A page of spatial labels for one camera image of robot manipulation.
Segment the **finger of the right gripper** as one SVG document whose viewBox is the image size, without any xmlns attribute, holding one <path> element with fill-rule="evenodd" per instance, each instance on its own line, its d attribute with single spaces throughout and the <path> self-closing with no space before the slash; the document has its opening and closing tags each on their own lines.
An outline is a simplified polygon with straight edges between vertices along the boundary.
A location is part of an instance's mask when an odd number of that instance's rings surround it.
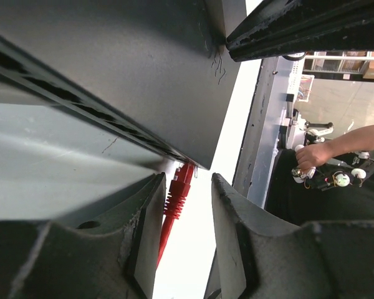
<svg viewBox="0 0 374 299">
<path fill-rule="evenodd" d="M 374 50 L 374 1 L 262 1 L 227 37 L 226 47 L 236 62 Z"/>
</svg>

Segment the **operator bare hand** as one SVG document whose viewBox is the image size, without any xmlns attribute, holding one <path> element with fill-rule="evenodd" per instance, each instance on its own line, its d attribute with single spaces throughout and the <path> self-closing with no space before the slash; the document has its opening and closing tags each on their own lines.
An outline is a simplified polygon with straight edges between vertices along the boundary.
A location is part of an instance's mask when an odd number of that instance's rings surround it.
<svg viewBox="0 0 374 299">
<path fill-rule="evenodd" d="M 325 164 L 333 157 L 332 142 L 328 141 L 305 146 L 295 153 L 295 157 L 298 162 L 298 168 L 306 173 L 312 168 Z"/>
</svg>

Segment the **operator bare forearm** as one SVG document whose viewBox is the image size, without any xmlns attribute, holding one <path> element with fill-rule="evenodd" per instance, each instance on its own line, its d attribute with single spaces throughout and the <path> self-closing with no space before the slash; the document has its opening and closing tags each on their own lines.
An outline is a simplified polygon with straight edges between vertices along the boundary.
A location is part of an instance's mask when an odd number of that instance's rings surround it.
<svg viewBox="0 0 374 299">
<path fill-rule="evenodd" d="M 374 150 L 374 125 L 358 128 L 327 142 L 332 157 L 356 151 Z"/>
</svg>

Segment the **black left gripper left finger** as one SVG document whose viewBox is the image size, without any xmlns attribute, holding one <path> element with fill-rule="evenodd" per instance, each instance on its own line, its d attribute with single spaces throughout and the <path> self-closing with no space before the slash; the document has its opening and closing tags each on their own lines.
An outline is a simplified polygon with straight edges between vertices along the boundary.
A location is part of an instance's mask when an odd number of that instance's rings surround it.
<svg viewBox="0 0 374 299">
<path fill-rule="evenodd" d="M 151 298 L 166 176 L 58 219 L 0 220 L 0 298 Z"/>
</svg>

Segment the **black network switch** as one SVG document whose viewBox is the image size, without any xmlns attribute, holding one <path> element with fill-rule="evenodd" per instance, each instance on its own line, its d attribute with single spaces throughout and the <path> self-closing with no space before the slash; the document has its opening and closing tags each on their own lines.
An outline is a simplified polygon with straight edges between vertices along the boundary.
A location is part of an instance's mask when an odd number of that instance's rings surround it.
<svg viewBox="0 0 374 299">
<path fill-rule="evenodd" d="M 209 169 L 244 1 L 0 1 L 0 74 L 109 131 Z"/>
</svg>

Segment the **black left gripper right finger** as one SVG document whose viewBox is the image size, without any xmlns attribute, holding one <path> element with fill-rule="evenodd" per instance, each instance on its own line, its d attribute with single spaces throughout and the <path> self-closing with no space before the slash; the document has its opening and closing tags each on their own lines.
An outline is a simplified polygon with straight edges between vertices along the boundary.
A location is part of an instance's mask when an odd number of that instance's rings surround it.
<svg viewBox="0 0 374 299">
<path fill-rule="evenodd" d="M 297 226 L 211 187 L 220 298 L 374 298 L 374 221 Z"/>
</svg>

